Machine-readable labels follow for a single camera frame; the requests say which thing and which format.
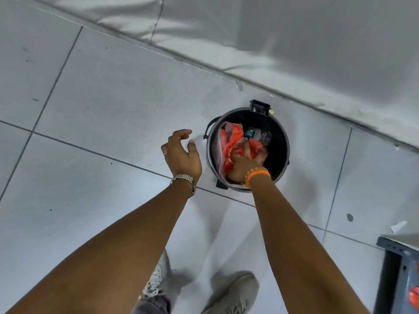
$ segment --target gray pants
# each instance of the gray pants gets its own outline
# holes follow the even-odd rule
[[[164,294],[140,300],[131,314],[170,314],[170,300]]]

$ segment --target black trash bin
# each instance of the black trash bin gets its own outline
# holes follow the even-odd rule
[[[267,147],[268,156],[265,159],[264,166],[269,171],[272,180],[277,182],[284,174],[290,158],[290,145],[288,142],[287,134],[279,121],[270,115],[270,105],[252,100],[250,107],[238,108],[231,110],[223,116],[213,119],[205,130],[204,139],[207,141],[207,162],[213,173],[216,175],[217,187],[223,189],[237,190],[239,192],[248,193],[251,190],[243,188],[237,184],[230,184],[223,176],[217,172],[217,168],[212,156],[211,148],[214,141],[217,139],[217,132],[219,127],[225,122],[241,123],[243,128],[248,127],[260,128],[262,131],[270,131],[272,133],[272,141]],[[212,126],[211,131],[207,134],[208,129]]]

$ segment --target watch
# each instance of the watch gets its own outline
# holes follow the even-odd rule
[[[192,184],[192,194],[191,194],[191,196],[189,196],[189,198],[191,198],[193,195],[195,195],[196,185],[195,185],[193,177],[191,177],[188,174],[177,174],[172,178],[172,180],[170,181],[170,184],[173,183],[177,179],[186,179],[189,183],[191,183]]]

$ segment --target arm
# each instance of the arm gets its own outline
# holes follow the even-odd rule
[[[197,182],[202,168],[195,144],[189,142],[189,153],[181,146],[190,133],[174,132],[162,151],[174,175]],[[130,313],[191,192],[188,181],[174,181],[64,259],[7,314]]]
[[[232,177],[245,182],[264,156],[233,156]],[[250,179],[266,253],[290,314],[367,314],[338,267],[268,175]]]

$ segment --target orange bracelet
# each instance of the orange bracelet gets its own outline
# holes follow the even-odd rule
[[[247,172],[246,174],[246,187],[250,187],[250,179],[255,176],[255,175],[259,175],[259,174],[264,174],[264,175],[269,175],[269,172],[266,168],[264,167],[256,167],[254,169],[251,169],[249,172]]]

